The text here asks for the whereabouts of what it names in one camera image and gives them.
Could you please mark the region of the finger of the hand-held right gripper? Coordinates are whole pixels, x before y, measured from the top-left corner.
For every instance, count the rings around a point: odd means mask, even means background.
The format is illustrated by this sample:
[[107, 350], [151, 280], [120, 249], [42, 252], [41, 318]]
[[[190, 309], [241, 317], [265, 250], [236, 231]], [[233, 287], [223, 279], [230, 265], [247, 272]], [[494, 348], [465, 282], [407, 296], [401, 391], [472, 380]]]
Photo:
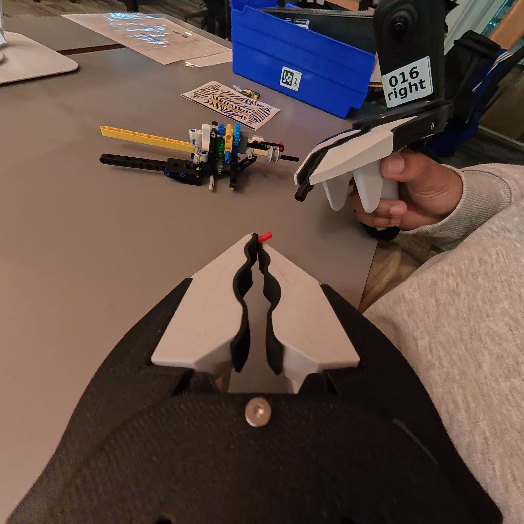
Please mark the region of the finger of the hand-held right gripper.
[[309, 185], [331, 180], [390, 155], [394, 150], [394, 131], [414, 119], [406, 117], [379, 125], [327, 150], [320, 163], [308, 175]]
[[298, 186], [297, 193], [309, 193], [313, 189], [310, 183], [310, 177], [330, 149], [344, 144], [354, 136], [360, 136], [370, 130], [371, 128], [351, 128], [328, 137], [314, 147], [294, 174], [294, 181]]

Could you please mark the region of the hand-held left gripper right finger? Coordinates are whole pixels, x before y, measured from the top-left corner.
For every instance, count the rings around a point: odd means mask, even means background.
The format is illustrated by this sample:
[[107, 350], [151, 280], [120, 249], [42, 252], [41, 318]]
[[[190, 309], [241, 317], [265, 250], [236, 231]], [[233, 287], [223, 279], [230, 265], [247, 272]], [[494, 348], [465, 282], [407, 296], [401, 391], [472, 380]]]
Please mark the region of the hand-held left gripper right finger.
[[309, 375], [358, 366], [360, 357], [322, 285], [270, 246], [258, 246], [267, 313], [266, 355], [297, 394]]

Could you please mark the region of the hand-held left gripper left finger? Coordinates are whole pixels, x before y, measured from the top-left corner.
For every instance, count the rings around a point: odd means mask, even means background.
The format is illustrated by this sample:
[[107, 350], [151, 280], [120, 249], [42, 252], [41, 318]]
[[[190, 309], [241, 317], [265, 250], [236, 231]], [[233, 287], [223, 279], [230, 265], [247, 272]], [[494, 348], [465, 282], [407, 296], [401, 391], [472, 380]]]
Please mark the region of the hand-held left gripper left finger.
[[250, 233], [191, 277], [151, 361], [207, 373], [229, 390], [251, 345], [245, 296], [252, 287], [258, 235]]

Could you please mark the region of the person's right forearm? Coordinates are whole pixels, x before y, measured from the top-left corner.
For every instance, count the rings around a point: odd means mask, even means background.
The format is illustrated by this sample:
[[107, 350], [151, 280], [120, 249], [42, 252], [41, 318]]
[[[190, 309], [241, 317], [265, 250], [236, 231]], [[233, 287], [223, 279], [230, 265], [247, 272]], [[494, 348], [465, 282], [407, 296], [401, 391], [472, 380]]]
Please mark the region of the person's right forearm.
[[434, 225], [401, 232], [441, 251], [481, 247], [523, 251], [523, 166], [488, 164], [455, 170], [463, 184], [455, 209]]

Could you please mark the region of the lego technic assembly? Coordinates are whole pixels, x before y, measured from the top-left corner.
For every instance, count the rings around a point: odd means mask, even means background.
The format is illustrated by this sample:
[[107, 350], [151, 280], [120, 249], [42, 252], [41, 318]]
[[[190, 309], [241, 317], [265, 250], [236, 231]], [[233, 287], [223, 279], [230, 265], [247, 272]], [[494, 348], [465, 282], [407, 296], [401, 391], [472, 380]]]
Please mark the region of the lego technic assembly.
[[100, 162], [103, 165], [155, 172], [190, 186], [201, 186], [208, 179], [210, 191], [214, 190], [215, 181], [222, 176], [228, 177], [228, 186], [235, 191], [239, 175], [259, 158], [274, 164], [299, 161], [298, 157], [285, 153], [282, 142], [266, 141], [262, 136], [250, 135], [241, 129], [239, 123], [225, 125], [213, 121], [202, 124], [201, 129], [189, 129], [188, 141], [111, 126], [101, 126], [100, 131], [107, 138], [170, 149], [191, 156], [191, 159], [155, 160], [102, 154]]

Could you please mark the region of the person's right hand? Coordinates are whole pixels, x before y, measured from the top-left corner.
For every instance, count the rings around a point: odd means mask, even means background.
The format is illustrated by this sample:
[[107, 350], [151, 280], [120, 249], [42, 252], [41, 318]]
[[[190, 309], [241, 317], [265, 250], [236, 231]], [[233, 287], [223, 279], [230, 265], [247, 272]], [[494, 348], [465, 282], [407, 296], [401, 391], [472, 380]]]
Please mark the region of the person's right hand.
[[357, 189], [348, 200], [356, 219], [370, 227], [412, 231], [434, 225], [449, 216], [462, 198], [463, 183], [457, 173], [410, 149], [382, 159], [380, 171], [384, 179], [399, 184], [398, 199], [382, 199], [372, 213], [365, 212]]

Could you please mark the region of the black and blue bag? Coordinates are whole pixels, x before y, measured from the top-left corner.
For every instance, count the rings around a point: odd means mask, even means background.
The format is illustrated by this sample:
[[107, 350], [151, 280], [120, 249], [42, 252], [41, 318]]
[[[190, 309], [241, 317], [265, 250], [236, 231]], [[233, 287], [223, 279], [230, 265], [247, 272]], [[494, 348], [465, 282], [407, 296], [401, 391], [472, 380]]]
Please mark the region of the black and blue bag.
[[434, 140], [434, 153], [451, 158], [473, 137], [502, 80], [523, 59], [523, 48], [502, 48], [486, 36], [468, 30], [454, 41], [445, 56], [445, 98], [453, 115]]

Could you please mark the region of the blue plastic bin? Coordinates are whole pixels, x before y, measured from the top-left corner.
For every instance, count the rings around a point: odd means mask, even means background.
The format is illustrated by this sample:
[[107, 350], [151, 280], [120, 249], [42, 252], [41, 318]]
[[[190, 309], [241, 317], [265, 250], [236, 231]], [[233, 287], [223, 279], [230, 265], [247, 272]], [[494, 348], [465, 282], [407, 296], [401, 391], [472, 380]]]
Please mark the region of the blue plastic bin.
[[231, 1], [236, 75], [345, 119], [368, 95], [375, 52], [287, 20], [265, 1]]

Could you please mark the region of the striped sticker sheet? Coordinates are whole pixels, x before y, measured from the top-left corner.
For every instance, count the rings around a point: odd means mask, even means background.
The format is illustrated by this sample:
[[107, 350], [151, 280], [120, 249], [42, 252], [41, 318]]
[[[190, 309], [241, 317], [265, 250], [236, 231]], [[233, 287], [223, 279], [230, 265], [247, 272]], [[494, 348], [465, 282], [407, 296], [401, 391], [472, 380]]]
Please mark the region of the striped sticker sheet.
[[279, 108], [247, 97], [218, 81], [207, 82], [181, 97], [251, 130], [259, 130], [280, 112]]

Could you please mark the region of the person's grey sweater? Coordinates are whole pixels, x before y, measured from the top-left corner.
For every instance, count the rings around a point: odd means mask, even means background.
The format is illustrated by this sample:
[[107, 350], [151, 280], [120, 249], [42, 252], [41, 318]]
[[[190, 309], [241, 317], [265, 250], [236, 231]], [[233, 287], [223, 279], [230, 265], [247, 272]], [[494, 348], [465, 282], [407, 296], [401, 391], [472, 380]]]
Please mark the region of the person's grey sweater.
[[523, 523], [523, 202], [364, 315], [415, 370], [503, 522]]

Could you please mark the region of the instruction sheet in plastic sleeve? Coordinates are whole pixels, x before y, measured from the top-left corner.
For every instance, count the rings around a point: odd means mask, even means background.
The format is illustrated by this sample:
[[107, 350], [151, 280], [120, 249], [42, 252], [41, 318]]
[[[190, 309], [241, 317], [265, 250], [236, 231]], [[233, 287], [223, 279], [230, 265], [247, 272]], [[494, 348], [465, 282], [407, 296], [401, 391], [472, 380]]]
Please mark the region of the instruction sheet in plastic sleeve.
[[63, 17], [163, 65], [184, 62], [203, 68], [232, 62], [232, 49], [165, 17], [123, 12]]

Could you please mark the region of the silver monitor stand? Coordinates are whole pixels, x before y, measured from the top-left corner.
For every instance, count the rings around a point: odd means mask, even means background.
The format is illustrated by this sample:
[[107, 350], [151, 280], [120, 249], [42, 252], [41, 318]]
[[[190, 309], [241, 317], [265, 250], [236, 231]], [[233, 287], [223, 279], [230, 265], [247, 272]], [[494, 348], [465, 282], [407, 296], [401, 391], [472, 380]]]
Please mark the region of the silver monitor stand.
[[15, 32], [6, 32], [1, 1], [1, 86], [69, 74], [78, 67], [74, 60], [41, 43]]

